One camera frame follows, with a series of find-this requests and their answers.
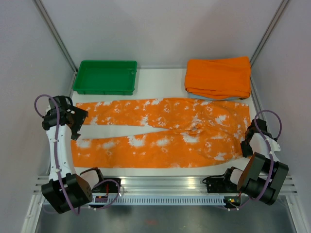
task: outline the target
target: orange tie-dye cloth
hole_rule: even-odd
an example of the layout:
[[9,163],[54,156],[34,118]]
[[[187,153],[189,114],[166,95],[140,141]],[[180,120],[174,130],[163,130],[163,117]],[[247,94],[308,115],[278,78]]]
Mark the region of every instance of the orange tie-dye cloth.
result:
[[78,103],[85,125],[151,126],[167,131],[71,141],[77,167],[171,168],[212,166],[242,156],[248,105],[169,98]]

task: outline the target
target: vent grille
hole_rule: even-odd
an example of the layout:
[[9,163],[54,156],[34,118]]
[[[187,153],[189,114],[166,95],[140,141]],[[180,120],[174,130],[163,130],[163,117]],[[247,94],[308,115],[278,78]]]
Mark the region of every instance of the vent grille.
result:
[[[103,203],[93,202],[89,205],[103,205]],[[109,197],[107,203],[110,203],[114,197]],[[119,197],[113,205],[225,205],[223,196],[207,196],[207,197],[172,197],[172,196],[134,196]]]

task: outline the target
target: gray floor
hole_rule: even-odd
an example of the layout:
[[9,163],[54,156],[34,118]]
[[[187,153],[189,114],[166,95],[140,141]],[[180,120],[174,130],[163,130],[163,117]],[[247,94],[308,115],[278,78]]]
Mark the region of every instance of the gray floor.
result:
[[[45,205],[47,211],[52,208]],[[213,206],[111,206],[73,213],[41,211],[37,233],[295,233],[285,197],[251,202],[239,211]]]

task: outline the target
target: metal frame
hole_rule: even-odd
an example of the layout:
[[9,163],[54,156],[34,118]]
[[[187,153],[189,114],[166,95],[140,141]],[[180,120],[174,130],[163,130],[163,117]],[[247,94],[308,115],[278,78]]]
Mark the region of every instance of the metal frame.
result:
[[[72,68],[74,74],[71,81],[71,87],[68,91],[69,95],[72,96],[72,84],[76,77],[77,67],[75,66],[70,54],[68,53],[66,46],[64,45],[61,37],[59,36],[51,18],[49,17],[44,5],[41,0],[33,0],[38,11],[40,12],[42,18],[46,22],[49,30],[51,31],[53,37],[55,38],[58,46],[60,47],[62,53],[66,57],[66,60],[70,67]],[[252,58],[250,59],[251,65],[254,64],[257,57],[259,56],[261,50],[263,49],[265,43],[267,42],[270,34],[280,20],[283,12],[290,0],[283,0],[279,5],[273,19],[271,20],[265,34],[263,35],[259,45],[257,46]],[[255,110],[259,112],[262,109],[261,102],[259,100],[256,87],[254,84],[254,79],[251,77],[251,90],[252,98],[255,106]],[[122,193],[125,194],[125,197],[137,197],[139,195],[140,199],[147,199],[150,196],[153,197],[179,197],[179,198],[192,198],[198,199],[202,197],[212,197],[215,194],[208,194],[207,189],[204,184],[201,183],[201,180],[205,177],[202,176],[152,176],[152,177],[123,177],[119,176],[118,178],[122,179]],[[37,178],[33,197],[30,203],[30,207],[27,213],[27,216],[24,221],[22,228],[22,233],[34,233],[38,221],[38,217],[41,211],[42,204],[44,203],[44,197],[41,194],[41,185],[48,182],[48,176],[39,176]],[[218,194],[219,197],[230,196],[230,194]],[[302,212],[301,203],[299,201],[297,191],[294,186],[293,179],[291,176],[287,176],[286,181],[282,187],[280,195],[286,196],[290,212],[293,218],[294,225],[297,232],[299,233],[309,233],[307,221],[305,215]]]

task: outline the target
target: stack of folded cloth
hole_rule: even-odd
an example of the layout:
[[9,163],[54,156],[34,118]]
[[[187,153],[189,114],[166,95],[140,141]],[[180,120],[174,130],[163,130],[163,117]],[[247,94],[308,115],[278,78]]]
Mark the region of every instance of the stack of folded cloth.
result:
[[245,99],[250,96],[251,67],[248,57],[222,60],[190,60],[185,90],[190,98],[206,100]]

